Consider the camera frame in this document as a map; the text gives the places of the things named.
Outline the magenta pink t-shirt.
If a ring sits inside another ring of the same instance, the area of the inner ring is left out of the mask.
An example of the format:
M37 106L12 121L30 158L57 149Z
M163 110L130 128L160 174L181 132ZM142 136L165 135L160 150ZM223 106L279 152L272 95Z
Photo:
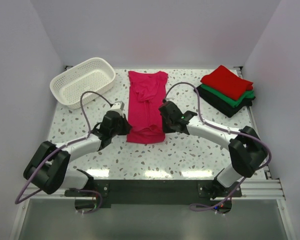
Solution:
M132 126L126 141L136 144L157 144L165 140L159 107L166 96L168 74L128 72L128 123Z

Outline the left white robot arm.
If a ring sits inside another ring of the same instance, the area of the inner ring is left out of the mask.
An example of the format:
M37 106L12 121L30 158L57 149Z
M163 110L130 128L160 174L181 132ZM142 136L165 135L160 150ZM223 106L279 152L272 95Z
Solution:
M126 136L130 130L123 110L112 106L102 122L89 130L88 136L66 143L42 142L23 172L26 184L33 184L48 195L60 188L75 188L82 196L89 196L94 184L78 170L68 171L69 163L103 150L114 137Z

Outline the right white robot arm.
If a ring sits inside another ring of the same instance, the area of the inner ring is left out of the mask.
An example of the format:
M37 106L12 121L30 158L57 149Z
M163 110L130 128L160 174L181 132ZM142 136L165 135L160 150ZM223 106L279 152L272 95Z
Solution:
M204 138L228 150L231 164L218 173L212 185L217 196L225 196L239 179L250 178L270 157L268 147L252 127L239 129L216 124L203 118L199 112L182 112L172 101L164 102L159 112L166 133Z

